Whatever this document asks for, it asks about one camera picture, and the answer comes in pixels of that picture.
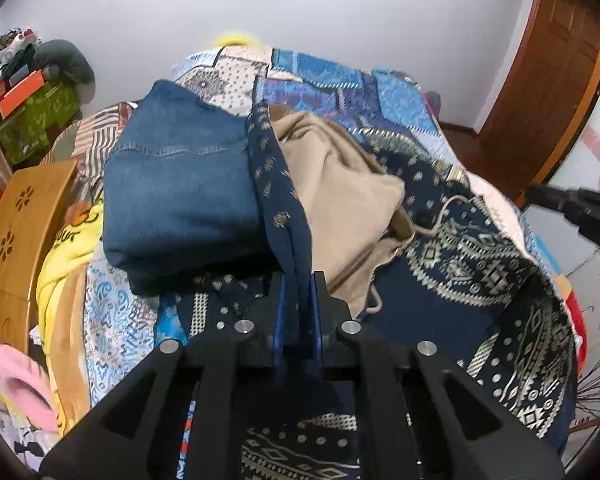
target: pink plastic object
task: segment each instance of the pink plastic object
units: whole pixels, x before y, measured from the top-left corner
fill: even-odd
[[[0,390],[41,430],[58,431],[49,377],[19,350],[0,344]]]

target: silver screw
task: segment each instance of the silver screw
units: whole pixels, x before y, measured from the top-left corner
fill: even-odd
[[[420,341],[416,348],[418,349],[418,352],[420,352],[422,355],[427,356],[433,355],[438,351],[438,347],[436,346],[436,344],[432,343],[431,341]]]
[[[241,319],[240,321],[236,321],[234,325],[235,331],[241,334],[248,334],[254,327],[255,325],[251,319]]]
[[[346,332],[347,334],[357,334],[358,332],[360,332],[360,330],[362,330],[360,323],[358,323],[357,321],[345,321],[340,326],[340,328],[343,332]]]
[[[180,343],[178,343],[177,340],[175,339],[165,339],[163,342],[160,343],[160,352],[162,352],[163,354],[173,354],[178,347],[180,346]]]

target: wooden floor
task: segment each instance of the wooden floor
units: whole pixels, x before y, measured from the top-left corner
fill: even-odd
[[[506,167],[506,162],[501,158],[495,160],[488,150],[480,145],[478,137],[474,134],[455,130],[449,126],[443,127],[443,131],[465,168],[488,180],[503,195],[515,201],[522,190],[517,189],[507,177],[514,173],[514,168]]]

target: blue denim jeans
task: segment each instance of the blue denim jeans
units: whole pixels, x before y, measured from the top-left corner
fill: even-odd
[[[133,281],[268,252],[244,119],[157,81],[104,168],[109,262]]]

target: wooden door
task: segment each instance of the wooden door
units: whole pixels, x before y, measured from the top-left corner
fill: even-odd
[[[592,78],[599,58],[595,14],[578,0],[534,0],[512,69],[478,138],[494,168],[485,176],[510,198],[538,180],[552,157],[558,163],[556,149],[576,112],[583,108],[584,118],[594,98],[587,89],[598,87],[600,73]]]

